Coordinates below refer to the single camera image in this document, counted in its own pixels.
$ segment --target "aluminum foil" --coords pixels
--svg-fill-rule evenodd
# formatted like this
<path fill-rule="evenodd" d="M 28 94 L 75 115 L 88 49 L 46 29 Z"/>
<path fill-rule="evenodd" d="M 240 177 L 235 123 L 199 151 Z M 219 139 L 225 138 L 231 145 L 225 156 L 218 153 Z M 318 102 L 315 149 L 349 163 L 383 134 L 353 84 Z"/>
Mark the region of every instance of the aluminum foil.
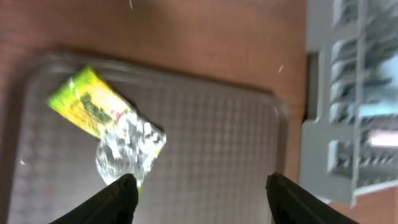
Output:
<path fill-rule="evenodd" d="M 113 130 L 101 140 L 96 165 L 106 184 L 131 173 L 137 186 L 152 169 L 152 164 L 166 143 L 166 135 L 135 111 L 119 118 Z"/>

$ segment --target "brown table surface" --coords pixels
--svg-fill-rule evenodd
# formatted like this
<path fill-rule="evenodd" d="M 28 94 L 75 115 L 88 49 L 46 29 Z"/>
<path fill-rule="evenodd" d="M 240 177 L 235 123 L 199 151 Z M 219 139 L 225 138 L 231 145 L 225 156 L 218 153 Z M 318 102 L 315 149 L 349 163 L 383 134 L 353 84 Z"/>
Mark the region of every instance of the brown table surface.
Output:
<path fill-rule="evenodd" d="M 270 90 L 290 113 L 287 177 L 297 180 L 305 112 L 305 0 L 0 0 L 0 102 L 22 59 L 91 52 Z M 396 190 L 334 205 L 361 223 L 398 223 Z"/>

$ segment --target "gray plastic tray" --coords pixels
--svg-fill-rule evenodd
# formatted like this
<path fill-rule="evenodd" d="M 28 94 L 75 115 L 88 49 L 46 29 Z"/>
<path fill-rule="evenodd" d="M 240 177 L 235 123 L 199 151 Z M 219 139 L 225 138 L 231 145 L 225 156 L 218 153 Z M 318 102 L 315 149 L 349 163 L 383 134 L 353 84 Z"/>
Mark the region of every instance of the gray plastic tray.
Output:
<path fill-rule="evenodd" d="M 134 223 L 271 222 L 266 179 L 282 171 L 287 140 L 285 109 L 273 96 L 61 53 L 39 57 L 27 74 L 8 223 L 51 222 L 105 187 L 95 165 L 98 140 L 45 103 L 86 64 L 167 133 Z"/>

